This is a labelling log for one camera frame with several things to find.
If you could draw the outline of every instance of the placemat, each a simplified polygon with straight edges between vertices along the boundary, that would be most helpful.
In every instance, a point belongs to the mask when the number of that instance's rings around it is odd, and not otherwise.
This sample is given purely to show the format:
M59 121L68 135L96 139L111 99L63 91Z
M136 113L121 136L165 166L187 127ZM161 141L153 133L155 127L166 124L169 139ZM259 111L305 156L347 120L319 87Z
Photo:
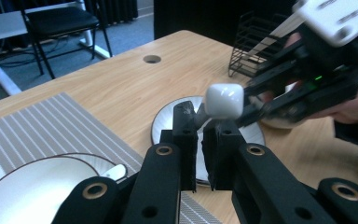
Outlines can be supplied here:
M0 119L0 179L23 165L67 154L89 154L138 172L143 158L66 93ZM181 223L220 223L182 192Z

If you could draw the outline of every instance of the wooden table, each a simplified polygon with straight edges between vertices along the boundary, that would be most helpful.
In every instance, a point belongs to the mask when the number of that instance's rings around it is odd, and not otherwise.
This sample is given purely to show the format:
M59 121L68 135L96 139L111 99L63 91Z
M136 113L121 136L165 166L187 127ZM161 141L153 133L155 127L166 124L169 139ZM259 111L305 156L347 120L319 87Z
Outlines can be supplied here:
M134 150L151 146L153 118L167 103L203 95L213 83L240 83L228 77L232 47L182 31L115 58L60 77L0 101L0 118L65 91ZM158 55L160 63L145 63ZM334 138L331 119L309 120L291 131L261 125L266 143L302 182L316 188L327 177L358 184L358 147ZM223 223L237 223L228 191L199 187L192 197Z

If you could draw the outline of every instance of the chair seat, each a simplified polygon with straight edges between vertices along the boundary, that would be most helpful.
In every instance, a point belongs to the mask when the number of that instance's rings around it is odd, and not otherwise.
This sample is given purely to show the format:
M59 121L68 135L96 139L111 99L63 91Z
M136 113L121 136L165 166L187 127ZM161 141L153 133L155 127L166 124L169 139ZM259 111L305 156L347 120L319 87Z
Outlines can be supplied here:
M96 17L77 7L32 12L27 17L34 33L45 37L72 33L74 29L87 30L99 24Z

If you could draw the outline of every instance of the chair leg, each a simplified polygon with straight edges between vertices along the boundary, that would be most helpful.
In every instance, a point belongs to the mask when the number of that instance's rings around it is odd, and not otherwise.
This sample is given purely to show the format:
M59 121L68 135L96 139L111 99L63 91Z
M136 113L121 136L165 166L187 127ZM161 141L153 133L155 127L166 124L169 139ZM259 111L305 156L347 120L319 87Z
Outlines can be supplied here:
M32 42L32 48L34 50L34 58L36 59L37 66L39 67L40 76L42 76L43 74L45 74L45 72L43 71L42 64L40 63L39 54L37 53L36 46L34 45L34 41L32 40L31 42Z
M54 76L53 71L51 70L50 64L48 63L48 58L46 58L45 51L43 51L42 46L40 45L39 41L36 40L35 42L36 42L37 48L39 49L40 55L42 56L42 59L45 62L46 67L48 68L48 73L50 74L51 79L54 79L55 76Z
M107 50L109 51L109 56L112 57L112 50L110 49L110 43L109 43L109 39L107 38L107 33L106 33L106 29L103 27L103 36L105 38L106 41L106 46L107 46Z
M97 28L92 29L92 60L95 58L95 33L97 33Z

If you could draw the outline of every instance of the wire basket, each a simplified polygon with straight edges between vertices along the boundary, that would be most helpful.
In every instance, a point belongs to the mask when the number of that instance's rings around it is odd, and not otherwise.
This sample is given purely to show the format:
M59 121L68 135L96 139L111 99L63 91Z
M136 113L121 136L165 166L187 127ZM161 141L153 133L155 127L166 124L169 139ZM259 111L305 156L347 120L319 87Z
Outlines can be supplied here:
M280 38L270 34L286 19L287 17L278 14L274 15L272 20L257 18L253 12L242 15L229 62L228 76L233 77L239 73L255 77L258 65L273 57L286 43L287 36Z

